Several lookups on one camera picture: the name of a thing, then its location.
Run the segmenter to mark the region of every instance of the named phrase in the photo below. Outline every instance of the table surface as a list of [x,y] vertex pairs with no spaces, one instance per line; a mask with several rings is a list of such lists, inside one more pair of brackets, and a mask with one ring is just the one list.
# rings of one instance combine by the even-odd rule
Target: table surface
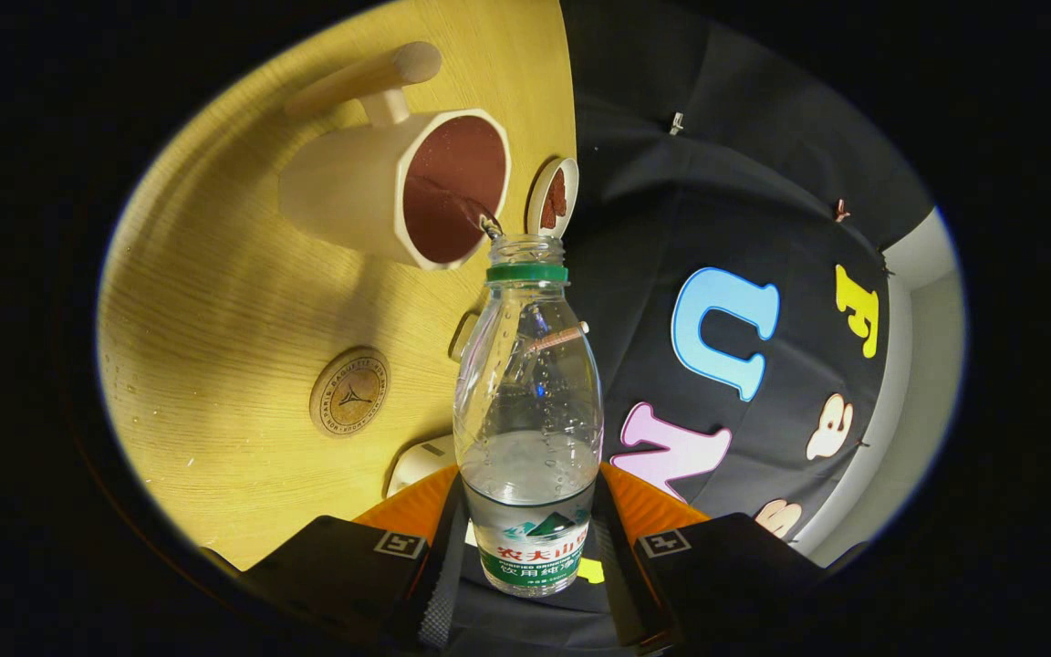
[[[301,42],[192,117],[143,177],[109,249],[97,349],[121,449],[184,535],[239,569],[314,516],[354,518],[379,502],[397,453],[452,430],[458,367],[447,349],[483,301],[488,247],[428,273],[306,238],[279,211],[279,173],[295,150],[364,123],[357,101],[288,120],[287,97],[417,40],[444,65],[406,88],[409,107],[483,107],[504,126],[501,223],[522,231],[534,176],[576,155],[558,1],[404,0]],[[330,438],[310,420],[310,390],[358,345],[387,355],[391,391],[368,427]]]

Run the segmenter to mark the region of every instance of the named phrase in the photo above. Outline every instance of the bottle label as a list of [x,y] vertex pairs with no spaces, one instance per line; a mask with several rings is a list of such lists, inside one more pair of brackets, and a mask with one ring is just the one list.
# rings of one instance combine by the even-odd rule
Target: bottle label
[[578,571],[583,554],[583,541],[590,523],[566,532],[552,545],[496,541],[493,553],[478,545],[480,561],[493,577],[513,586],[537,587],[555,584]]
[[590,529],[593,489],[541,507],[512,507],[467,486],[480,561],[512,586],[558,583],[578,571]]

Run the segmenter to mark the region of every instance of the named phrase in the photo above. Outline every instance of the white mug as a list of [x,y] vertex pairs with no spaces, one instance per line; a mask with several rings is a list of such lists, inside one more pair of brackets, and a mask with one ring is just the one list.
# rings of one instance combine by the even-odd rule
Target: white mug
[[440,61],[430,43],[409,43],[292,97],[292,117],[358,99],[370,125],[297,150],[281,173],[283,215],[310,237],[405,265],[463,265],[485,238],[472,208],[496,217],[504,205],[509,139],[483,109],[409,114],[400,87],[429,80]]

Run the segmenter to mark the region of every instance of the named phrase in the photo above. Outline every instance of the bottle neck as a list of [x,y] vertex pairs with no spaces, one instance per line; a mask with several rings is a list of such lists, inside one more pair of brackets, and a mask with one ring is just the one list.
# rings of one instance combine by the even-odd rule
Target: bottle neck
[[566,295],[566,282],[555,280],[497,280],[488,283],[489,296],[493,300],[562,300]]
[[543,235],[500,235],[489,246],[486,282],[492,294],[563,295],[562,240]]

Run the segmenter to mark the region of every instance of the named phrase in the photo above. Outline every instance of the mountain logo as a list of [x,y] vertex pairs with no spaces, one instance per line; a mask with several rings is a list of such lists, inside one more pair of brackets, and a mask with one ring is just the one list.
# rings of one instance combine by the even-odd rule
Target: mountain logo
[[566,518],[566,516],[562,515],[562,513],[555,511],[554,513],[551,513],[551,515],[547,515],[545,520],[542,520],[542,523],[538,525],[538,527],[531,529],[526,536],[550,536],[550,534],[563,532],[573,527],[575,527],[575,521],[571,518]]
[[512,537],[512,539],[520,539],[520,537],[529,536],[530,530],[536,527],[537,525],[533,522],[522,522],[521,525],[517,525],[516,528],[506,529],[502,533],[507,537]]

